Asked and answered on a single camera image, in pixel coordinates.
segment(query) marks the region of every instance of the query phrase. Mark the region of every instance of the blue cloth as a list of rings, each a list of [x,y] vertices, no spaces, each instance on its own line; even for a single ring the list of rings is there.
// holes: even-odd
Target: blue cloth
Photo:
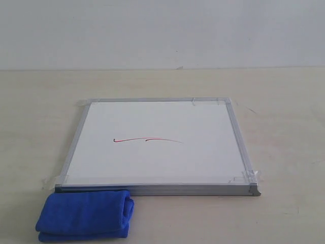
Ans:
[[[128,191],[53,193],[36,230],[40,241],[127,237],[133,208]]]

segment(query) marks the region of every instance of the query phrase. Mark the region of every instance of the white wall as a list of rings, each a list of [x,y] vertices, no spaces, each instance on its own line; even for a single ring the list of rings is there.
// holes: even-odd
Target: white wall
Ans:
[[[324,0],[2,0],[0,69],[325,64]]]

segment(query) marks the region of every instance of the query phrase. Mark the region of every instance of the red marker line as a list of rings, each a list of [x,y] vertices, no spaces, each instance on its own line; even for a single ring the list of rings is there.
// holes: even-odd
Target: red marker line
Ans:
[[[141,139],[145,139],[145,141],[161,140],[161,141],[174,141],[174,142],[182,143],[180,141],[162,139],[162,138],[154,138],[154,137],[141,137],[141,138],[133,138],[133,139],[127,139],[127,140],[115,140],[115,139],[113,139],[113,141],[114,142],[123,142],[123,141],[132,141],[132,140],[141,140]]]

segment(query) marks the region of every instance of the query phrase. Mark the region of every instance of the silver frame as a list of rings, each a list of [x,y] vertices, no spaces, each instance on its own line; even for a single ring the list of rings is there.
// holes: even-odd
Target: silver frame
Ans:
[[[89,108],[92,103],[107,103],[107,102],[224,102],[229,114],[229,118],[234,130],[237,145],[242,157],[245,167],[245,177],[249,184],[247,185],[201,185],[201,184],[177,184],[177,185],[64,185],[67,172],[72,161],[73,154],[78,144],[83,125],[86,121]],[[123,98],[123,99],[88,99],[84,107],[81,119],[79,121],[75,136],[71,143],[66,161],[63,165],[59,182],[55,184],[56,192],[83,192],[83,191],[102,191],[102,190],[129,190],[134,196],[144,195],[246,195],[246,196],[260,196],[261,193],[257,189],[257,179],[255,177],[252,164],[250,162],[244,140],[236,120],[235,112],[230,98]]]

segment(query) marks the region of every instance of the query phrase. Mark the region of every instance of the table surface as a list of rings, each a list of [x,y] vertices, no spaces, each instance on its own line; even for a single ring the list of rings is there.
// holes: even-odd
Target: table surface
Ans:
[[[0,242],[37,243],[44,179],[60,173],[81,101],[207,96],[232,98],[262,195],[134,197],[129,237],[110,243],[322,243],[324,79],[325,68],[1,71]]]

